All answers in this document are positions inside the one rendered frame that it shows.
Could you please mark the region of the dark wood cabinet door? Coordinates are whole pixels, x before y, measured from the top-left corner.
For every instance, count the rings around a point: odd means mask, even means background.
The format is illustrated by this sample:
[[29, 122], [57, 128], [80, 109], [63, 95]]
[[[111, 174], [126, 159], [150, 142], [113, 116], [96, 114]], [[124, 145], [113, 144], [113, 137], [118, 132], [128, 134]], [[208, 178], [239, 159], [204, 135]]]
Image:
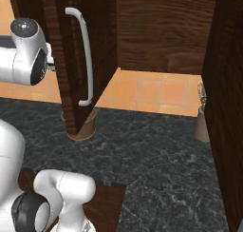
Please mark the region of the dark wood cabinet door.
[[201, 76], [229, 230], [243, 232], [243, 0], [216, 0]]
[[[76, 135], [99, 101], [118, 67], [116, 0], [42, 0], [49, 43], [53, 52], [62, 100], [66, 132]], [[65, 10], [74, 8], [84, 17], [93, 66], [93, 98], [87, 99], [84, 41], [76, 17]]]

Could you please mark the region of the metal whisk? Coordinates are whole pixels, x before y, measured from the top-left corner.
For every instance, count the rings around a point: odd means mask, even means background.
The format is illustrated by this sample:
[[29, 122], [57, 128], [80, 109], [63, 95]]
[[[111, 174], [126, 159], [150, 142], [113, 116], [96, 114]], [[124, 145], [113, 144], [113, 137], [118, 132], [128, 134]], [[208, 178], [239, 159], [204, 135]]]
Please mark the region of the metal whisk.
[[207, 96], [206, 96], [206, 91], [205, 91], [204, 85], [202, 83], [197, 85], [197, 93], [198, 93], [198, 97], [201, 102], [202, 108], [205, 108]]

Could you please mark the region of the beige utensil pot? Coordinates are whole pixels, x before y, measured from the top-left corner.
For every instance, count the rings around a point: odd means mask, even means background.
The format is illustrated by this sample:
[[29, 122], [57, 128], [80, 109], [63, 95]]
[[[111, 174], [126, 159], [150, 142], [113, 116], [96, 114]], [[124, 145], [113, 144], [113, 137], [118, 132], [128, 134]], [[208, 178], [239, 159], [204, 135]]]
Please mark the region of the beige utensil pot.
[[201, 142], [204, 143], [210, 142], [205, 116], [204, 116], [204, 111], [201, 106], [198, 108], [196, 124], [194, 128], [194, 136], [197, 140]]

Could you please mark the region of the dark wood wall cabinet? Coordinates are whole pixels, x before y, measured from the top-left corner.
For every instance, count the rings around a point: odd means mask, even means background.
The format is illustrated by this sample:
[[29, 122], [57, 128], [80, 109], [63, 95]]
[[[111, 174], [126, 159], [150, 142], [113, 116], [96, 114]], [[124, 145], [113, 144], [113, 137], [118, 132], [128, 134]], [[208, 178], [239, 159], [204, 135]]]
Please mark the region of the dark wood wall cabinet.
[[[13, 14], [47, 25], [42, 0], [10, 0]], [[198, 75], [215, 0], [116, 0], [118, 67]]]

